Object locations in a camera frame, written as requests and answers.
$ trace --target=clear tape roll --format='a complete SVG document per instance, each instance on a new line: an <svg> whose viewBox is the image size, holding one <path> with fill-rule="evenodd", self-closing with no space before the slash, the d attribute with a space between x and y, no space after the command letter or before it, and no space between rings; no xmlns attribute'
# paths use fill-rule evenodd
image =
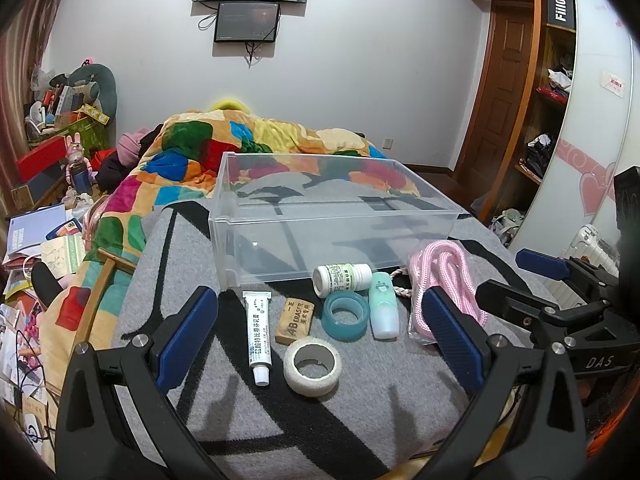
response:
<svg viewBox="0 0 640 480"><path fill-rule="evenodd" d="M324 365L327 375L320 378L307 377L296 365L312 361ZM305 397L321 397L338 384L342 373L342 359L337 349L317 337L305 337L292 343L284 354L284 378L289 387Z"/></svg>

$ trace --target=coiled pink rope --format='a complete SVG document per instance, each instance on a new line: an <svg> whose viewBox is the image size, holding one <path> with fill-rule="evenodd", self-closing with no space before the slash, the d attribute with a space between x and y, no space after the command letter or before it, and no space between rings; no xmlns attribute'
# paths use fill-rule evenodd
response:
<svg viewBox="0 0 640 480"><path fill-rule="evenodd" d="M464 251L455 242L438 240L415 253L409 262L414 285L414 328L421 336L434 339L422 318L422 297L432 286L441 286L464 314L482 326L487 314L476 303L476 287L469 274Z"/></svg>

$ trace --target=tan eraser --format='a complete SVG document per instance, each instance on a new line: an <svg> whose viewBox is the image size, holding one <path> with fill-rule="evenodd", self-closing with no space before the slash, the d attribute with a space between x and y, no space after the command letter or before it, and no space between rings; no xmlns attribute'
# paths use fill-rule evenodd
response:
<svg viewBox="0 0 640 480"><path fill-rule="evenodd" d="M276 341L283 345L290 345L308 336L313 315L313 303L297 298L287 298L276 329Z"/></svg>

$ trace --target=brown curtain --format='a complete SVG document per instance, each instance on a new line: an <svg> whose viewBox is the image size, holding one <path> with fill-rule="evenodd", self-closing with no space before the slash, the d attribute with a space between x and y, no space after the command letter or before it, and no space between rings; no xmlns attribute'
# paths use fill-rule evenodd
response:
<svg viewBox="0 0 640 480"><path fill-rule="evenodd" d="M31 99L31 72L42 55L60 0L27 0L0 37L0 257L4 218L15 210L11 189L20 184L16 160L28 151L23 105Z"/></svg>

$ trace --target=stuffed animal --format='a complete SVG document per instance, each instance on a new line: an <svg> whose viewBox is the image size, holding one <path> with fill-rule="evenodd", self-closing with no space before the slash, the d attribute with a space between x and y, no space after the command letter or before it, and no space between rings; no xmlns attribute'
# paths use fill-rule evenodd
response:
<svg viewBox="0 0 640 480"><path fill-rule="evenodd" d="M72 139L71 136L65 137L65 146L66 146L66 182L71 184L71 173L70 168L72 165L78 164L79 162L84 162L89 175L92 174L93 168L91 167L91 163L89 159L84 156L84 151L82 150L82 144L80 143L80 134L75 134Z"/></svg>

